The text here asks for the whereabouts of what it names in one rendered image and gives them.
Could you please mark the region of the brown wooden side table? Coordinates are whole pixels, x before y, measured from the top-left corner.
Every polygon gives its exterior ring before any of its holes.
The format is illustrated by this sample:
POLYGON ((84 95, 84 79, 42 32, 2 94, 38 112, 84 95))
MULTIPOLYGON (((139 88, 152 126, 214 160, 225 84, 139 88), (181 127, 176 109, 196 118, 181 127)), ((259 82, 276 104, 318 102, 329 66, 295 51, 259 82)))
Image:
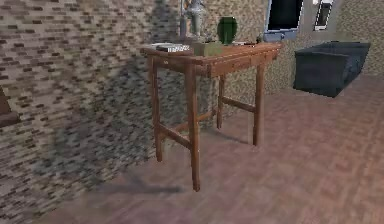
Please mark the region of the brown wooden side table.
POLYGON ((258 145, 261 142, 265 69, 269 62, 277 58, 281 48, 280 43, 267 42, 255 45, 225 46, 222 52, 215 56, 196 56, 191 50, 175 53, 164 52, 150 45, 141 48, 141 53, 147 56, 156 159, 158 161, 163 159, 162 141, 166 138, 172 139, 187 148, 191 156, 194 191, 198 192, 200 190, 200 121, 215 116, 217 124, 221 125, 223 106, 237 107, 253 114, 253 144, 258 145), (225 96, 226 75, 252 67, 257 69, 255 103, 250 105, 225 96), (160 119, 159 86, 157 82, 157 74, 160 68, 179 72, 185 78, 187 121, 174 128, 166 127, 160 119), (199 114, 197 109, 196 79, 199 76, 219 79, 218 106, 204 114, 199 114))

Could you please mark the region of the olive green box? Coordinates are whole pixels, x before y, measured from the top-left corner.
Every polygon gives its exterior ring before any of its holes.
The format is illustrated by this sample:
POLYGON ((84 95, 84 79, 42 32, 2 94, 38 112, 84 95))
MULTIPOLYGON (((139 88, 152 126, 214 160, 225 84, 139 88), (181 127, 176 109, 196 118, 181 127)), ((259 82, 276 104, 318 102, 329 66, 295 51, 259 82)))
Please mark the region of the olive green box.
POLYGON ((222 52, 223 45, 219 42, 202 43, 196 42, 192 44, 195 56, 216 56, 222 52))

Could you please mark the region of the dark green cactus plant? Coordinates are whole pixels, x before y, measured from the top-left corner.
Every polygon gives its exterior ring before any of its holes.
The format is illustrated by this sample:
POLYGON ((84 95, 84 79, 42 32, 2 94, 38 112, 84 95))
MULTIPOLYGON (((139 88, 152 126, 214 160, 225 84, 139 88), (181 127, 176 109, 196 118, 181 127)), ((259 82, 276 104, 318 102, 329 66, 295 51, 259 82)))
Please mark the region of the dark green cactus plant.
POLYGON ((237 21, 234 17, 221 17, 217 26, 219 41, 228 45, 231 44, 237 34, 237 21))

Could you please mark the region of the grey statue figure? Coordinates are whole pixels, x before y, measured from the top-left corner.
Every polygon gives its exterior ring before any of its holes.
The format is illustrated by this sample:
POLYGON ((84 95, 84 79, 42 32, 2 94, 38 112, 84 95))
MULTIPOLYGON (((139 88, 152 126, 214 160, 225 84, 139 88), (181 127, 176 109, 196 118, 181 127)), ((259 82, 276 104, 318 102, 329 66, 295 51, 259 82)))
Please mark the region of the grey statue figure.
POLYGON ((187 20, 191 20, 191 33, 201 36, 202 18, 205 13, 204 0, 180 0, 180 36, 187 36, 187 20))

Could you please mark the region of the blue framed window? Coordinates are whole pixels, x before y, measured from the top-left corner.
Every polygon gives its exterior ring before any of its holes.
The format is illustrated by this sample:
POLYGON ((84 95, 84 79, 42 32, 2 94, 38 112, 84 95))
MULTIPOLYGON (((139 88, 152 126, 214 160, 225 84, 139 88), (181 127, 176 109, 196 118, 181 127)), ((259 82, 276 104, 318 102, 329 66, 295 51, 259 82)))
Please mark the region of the blue framed window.
POLYGON ((297 36, 303 0, 268 0, 264 42, 292 40, 297 36))

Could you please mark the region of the dark brown furniture piece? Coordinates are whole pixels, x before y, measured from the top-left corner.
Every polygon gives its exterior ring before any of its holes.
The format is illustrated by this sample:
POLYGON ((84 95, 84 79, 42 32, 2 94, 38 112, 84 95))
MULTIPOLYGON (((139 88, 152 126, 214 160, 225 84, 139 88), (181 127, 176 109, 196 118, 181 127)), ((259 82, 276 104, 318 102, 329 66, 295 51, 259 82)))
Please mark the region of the dark brown furniture piece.
POLYGON ((0 86, 0 128, 16 124, 20 121, 17 112, 11 110, 8 97, 4 94, 0 86))

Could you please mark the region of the white framed wall picture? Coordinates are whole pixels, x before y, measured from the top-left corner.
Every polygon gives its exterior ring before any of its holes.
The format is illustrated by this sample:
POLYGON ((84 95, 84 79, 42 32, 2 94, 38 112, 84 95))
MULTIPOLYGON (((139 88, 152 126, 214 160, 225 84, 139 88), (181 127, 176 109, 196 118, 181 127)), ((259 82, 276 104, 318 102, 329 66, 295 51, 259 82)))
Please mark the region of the white framed wall picture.
POLYGON ((327 28, 328 19, 331 14, 333 0, 317 0, 318 10, 314 30, 320 31, 327 28))

